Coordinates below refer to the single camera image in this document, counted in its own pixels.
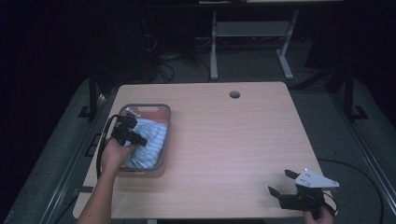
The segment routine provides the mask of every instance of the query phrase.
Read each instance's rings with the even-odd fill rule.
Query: dark background
[[[80,10],[83,6],[98,3],[0,1],[0,220],[83,80],[94,73],[103,92],[123,83],[149,82],[156,59],[147,54],[143,34],[155,34],[165,45],[193,57],[193,38],[210,32],[206,27],[211,20],[197,20],[207,18],[200,17],[207,11],[179,11],[173,16],[156,11],[154,21],[148,22],[142,20],[143,12],[98,14]],[[391,31],[396,24],[395,10],[391,0],[346,1],[320,13],[308,8],[301,11],[293,36],[314,40],[307,61],[310,67],[326,69],[354,49],[351,67],[355,77],[370,89],[393,124],[396,44]],[[117,59],[109,59],[108,53]]]

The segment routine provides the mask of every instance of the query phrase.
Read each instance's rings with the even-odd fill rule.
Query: hand
[[[303,212],[305,224],[334,224],[334,217],[325,207],[320,208],[319,219],[314,220],[311,212]]]
[[[138,145],[123,147],[114,138],[107,141],[101,160],[102,169],[103,171],[117,172],[128,160],[129,154],[138,148]]]

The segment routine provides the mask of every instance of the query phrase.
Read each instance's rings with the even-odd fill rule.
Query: person's left hand
[[[114,138],[107,141],[101,160],[102,169],[103,171],[117,172],[128,160],[129,154],[138,148],[138,145],[123,147]]]

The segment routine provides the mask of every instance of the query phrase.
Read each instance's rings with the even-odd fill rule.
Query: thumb
[[[305,220],[305,224],[315,224],[317,223],[314,219],[314,217],[312,216],[312,213],[310,211],[303,211],[304,214],[304,220]]]

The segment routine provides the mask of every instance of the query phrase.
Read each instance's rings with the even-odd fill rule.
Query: person's right hand
[[[334,224],[334,217],[325,207],[320,208],[319,219],[314,220],[311,212],[303,212],[305,224]]]

